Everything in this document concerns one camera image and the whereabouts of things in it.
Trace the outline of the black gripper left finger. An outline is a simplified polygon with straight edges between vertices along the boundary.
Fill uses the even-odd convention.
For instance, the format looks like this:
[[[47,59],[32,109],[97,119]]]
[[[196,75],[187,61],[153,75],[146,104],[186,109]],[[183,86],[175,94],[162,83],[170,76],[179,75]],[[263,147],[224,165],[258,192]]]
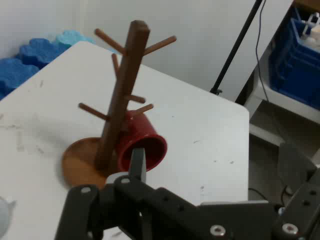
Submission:
[[[133,240],[198,240],[196,208],[166,190],[145,183],[144,148],[132,150],[128,174],[98,189],[85,184],[69,190],[55,234],[57,240],[101,240],[119,227]]]

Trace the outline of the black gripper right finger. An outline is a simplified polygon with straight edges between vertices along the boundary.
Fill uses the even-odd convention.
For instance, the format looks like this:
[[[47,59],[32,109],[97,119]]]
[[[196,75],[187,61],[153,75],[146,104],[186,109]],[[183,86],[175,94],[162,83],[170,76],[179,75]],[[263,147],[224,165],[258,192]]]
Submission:
[[[320,238],[320,168],[296,147],[282,143],[278,172],[292,197],[272,227],[274,240]]]

